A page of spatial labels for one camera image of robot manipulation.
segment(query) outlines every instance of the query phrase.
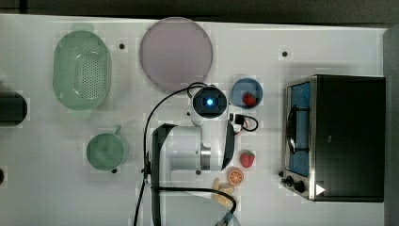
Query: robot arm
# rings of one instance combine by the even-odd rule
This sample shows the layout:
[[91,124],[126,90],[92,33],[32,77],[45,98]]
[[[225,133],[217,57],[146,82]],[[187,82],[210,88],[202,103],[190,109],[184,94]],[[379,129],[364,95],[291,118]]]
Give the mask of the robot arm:
[[234,131],[228,101],[215,87],[201,88],[192,98],[195,126],[163,124],[152,133],[152,219],[161,224],[158,187],[173,187],[173,170],[223,170],[234,152]]

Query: black cable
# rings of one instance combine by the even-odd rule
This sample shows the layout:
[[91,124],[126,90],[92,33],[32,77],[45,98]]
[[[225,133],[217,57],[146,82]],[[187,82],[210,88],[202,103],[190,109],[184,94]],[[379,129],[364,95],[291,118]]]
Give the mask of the black cable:
[[229,213],[227,213],[225,215],[225,217],[222,219],[223,225],[228,225],[229,221],[232,219],[232,215],[234,214],[235,209],[237,208],[237,202],[235,201],[235,199],[231,196],[228,195],[226,193],[224,193],[223,191],[219,191],[219,190],[214,190],[211,188],[196,188],[196,187],[164,187],[164,186],[159,186],[159,187],[152,187],[155,190],[163,190],[163,191],[200,191],[200,192],[212,192],[221,196],[226,197],[227,199],[229,199],[232,202],[232,208],[229,211]]
[[136,206],[135,222],[133,225],[137,225],[138,211],[140,209],[141,199],[143,198],[144,186],[145,186],[145,182],[144,182],[144,178],[143,178],[143,182],[141,184],[141,189],[140,189],[140,195],[138,196],[138,202],[137,202],[137,206]]
[[244,126],[241,126],[241,128],[243,128],[244,130],[246,130],[246,131],[248,131],[248,132],[254,132],[255,130],[258,129],[259,123],[258,123],[258,121],[257,121],[255,118],[250,117],[250,116],[246,116],[246,115],[243,115],[243,117],[244,117],[244,118],[247,118],[247,119],[254,120],[254,121],[256,122],[256,126],[255,126],[255,128],[253,128],[253,129],[247,129],[247,128],[244,127]]
[[215,189],[211,189],[211,188],[196,188],[196,187],[169,187],[169,186],[159,186],[159,187],[152,187],[155,190],[163,190],[163,191],[200,191],[200,192],[211,192],[211,193],[215,193],[221,196],[226,197],[227,199],[229,199],[232,202],[232,208],[230,210],[230,213],[234,213],[235,209],[237,208],[237,202],[235,201],[235,199],[224,193],[223,191],[219,191],[219,190],[215,190]]
[[162,99],[162,100],[155,106],[155,108],[152,110],[152,112],[150,113],[149,117],[147,118],[146,125],[145,125],[145,127],[144,127],[144,137],[143,137],[143,153],[144,153],[144,155],[143,155],[143,156],[144,156],[144,157],[143,157],[143,162],[144,162],[144,169],[141,171],[141,172],[144,173],[144,176],[143,176],[143,184],[141,185],[141,189],[140,189],[140,195],[139,195],[139,197],[138,197],[138,203],[137,203],[137,205],[136,205],[136,213],[135,213],[135,222],[134,222],[134,226],[137,225],[138,212],[139,212],[141,200],[142,200],[142,197],[143,197],[144,186],[145,186],[145,180],[147,180],[148,174],[150,174],[150,171],[151,171],[151,170],[150,170],[149,152],[147,151],[147,142],[146,142],[146,141],[147,141],[147,131],[148,131],[148,127],[149,127],[149,124],[150,124],[151,117],[152,117],[153,113],[155,112],[155,110],[159,107],[159,105],[161,105],[165,100],[167,100],[167,99],[170,98],[171,96],[176,95],[176,94],[178,94],[178,93],[180,93],[180,92],[183,92],[183,91],[185,91],[185,90],[195,89],[195,88],[203,88],[203,86],[207,86],[207,85],[204,84],[204,83],[199,83],[200,85],[203,85],[203,86],[193,86],[193,85],[195,85],[195,84],[197,84],[197,83],[193,83],[193,84],[191,84],[190,86],[188,86],[187,88],[180,89],[180,90],[177,90],[177,91],[175,91],[175,92],[169,94],[167,97],[165,97],[164,99]]
[[203,86],[205,86],[205,87],[208,86],[208,85],[206,85],[205,83],[201,83],[201,82],[191,83],[190,86],[187,87],[187,96],[188,96],[189,98],[193,97],[193,96],[191,95],[191,93],[190,93],[190,88],[191,88],[192,86],[194,86],[194,85],[203,85]]

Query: oven handle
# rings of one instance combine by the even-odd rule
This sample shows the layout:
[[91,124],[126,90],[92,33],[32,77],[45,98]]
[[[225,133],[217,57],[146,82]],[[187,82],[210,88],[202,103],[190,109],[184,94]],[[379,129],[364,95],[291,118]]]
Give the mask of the oven handle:
[[309,108],[300,108],[297,107],[296,105],[293,105],[290,110],[290,114],[288,115],[287,119],[287,143],[288,147],[290,148],[290,151],[292,154],[295,154],[296,151],[308,151],[307,150],[301,150],[295,147],[296,143],[296,112],[297,111],[311,111]]

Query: blue plate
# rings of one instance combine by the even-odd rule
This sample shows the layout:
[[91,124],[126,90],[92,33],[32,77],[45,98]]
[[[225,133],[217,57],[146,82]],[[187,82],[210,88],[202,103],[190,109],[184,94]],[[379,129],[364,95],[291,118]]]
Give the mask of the blue plate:
[[[244,95],[249,92],[256,98],[256,104],[247,106],[243,102]],[[251,109],[257,106],[263,98],[263,89],[258,81],[252,78],[243,78],[238,80],[231,90],[231,101],[234,105],[243,107],[244,109]]]

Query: oven window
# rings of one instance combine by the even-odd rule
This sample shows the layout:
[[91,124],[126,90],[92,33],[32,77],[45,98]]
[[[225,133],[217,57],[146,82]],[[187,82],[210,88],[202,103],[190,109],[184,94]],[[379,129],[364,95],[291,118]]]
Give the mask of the oven window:
[[295,142],[290,148],[289,169],[302,176],[309,176],[309,118],[311,107],[311,85],[304,83],[290,87],[291,89],[291,111],[295,114],[293,121],[295,128]]

